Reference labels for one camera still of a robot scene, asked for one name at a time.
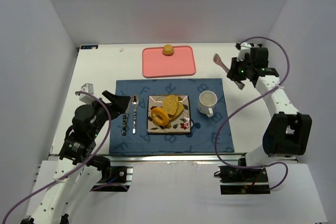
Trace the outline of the orange glazed bread roll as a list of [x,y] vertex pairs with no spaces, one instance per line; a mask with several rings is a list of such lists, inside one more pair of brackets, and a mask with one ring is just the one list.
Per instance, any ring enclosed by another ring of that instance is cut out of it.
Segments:
[[162,108],[159,107],[152,109],[151,117],[153,122],[158,126],[165,126],[170,121],[168,114]]

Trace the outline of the silver metal tongs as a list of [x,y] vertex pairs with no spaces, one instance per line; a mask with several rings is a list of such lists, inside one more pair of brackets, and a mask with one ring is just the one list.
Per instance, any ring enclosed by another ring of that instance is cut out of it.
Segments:
[[[220,66],[226,73],[229,73],[229,68],[222,62],[218,54],[214,55],[213,62],[218,66]],[[240,90],[242,90],[245,87],[245,85],[242,82],[234,81],[234,83],[238,86]]]

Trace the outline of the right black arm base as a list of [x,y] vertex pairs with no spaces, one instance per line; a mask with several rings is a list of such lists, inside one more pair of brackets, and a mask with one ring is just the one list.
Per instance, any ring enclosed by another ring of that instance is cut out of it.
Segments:
[[219,178],[222,195],[265,195],[270,194],[266,169],[238,169],[219,166],[214,177]]

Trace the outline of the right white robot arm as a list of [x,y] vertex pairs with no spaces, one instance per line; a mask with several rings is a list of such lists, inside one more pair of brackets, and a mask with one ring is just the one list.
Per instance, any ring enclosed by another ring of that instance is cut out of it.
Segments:
[[302,114],[287,97],[275,68],[268,66],[268,49],[247,45],[232,58],[228,78],[237,84],[252,82],[269,111],[271,120],[262,144],[245,154],[247,166],[266,166],[282,157],[301,156],[306,152],[312,118]]

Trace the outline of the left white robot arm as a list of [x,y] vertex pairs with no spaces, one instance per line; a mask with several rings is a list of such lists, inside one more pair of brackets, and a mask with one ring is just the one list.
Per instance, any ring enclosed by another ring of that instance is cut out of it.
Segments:
[[89,100],[76,108],[53,180],[42,188],[45,191],[42,200],[22,223],[70,223],[94,185],[108,181],[111,176],[110,160],[97,154],[95,139],[105,124],[110,125],[127,111],[131,98],[104,91],[102,94],[109,101],[105,103],[89,92],[76,94]]

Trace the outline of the herb bread slice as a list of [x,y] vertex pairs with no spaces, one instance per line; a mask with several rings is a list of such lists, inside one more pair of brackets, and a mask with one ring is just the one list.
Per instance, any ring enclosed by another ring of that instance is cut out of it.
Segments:
[[168,95],[163,100],[162,109],[168,115],[174,115],[178,108],[178,102],[178,97],[176,95]]
[[178,104],[177,104],[177,110],[176,110],[175,114],[173,114],[173,115],[169,114],[170,120],[173,120],[176,117],[178,117],[183,111],[184,111],[184,105],[181,102],[178,102]]

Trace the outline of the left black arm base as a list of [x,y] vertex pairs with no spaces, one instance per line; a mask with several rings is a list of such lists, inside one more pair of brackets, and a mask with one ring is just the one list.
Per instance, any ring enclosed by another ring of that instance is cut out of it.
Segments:
[[112,165],[111,161],[104,156],[93,157],[82,170],[82,175],[86,175],[96,182],[91,191],[107,192],[127,192],[130,187],[132,168],[125,165]]

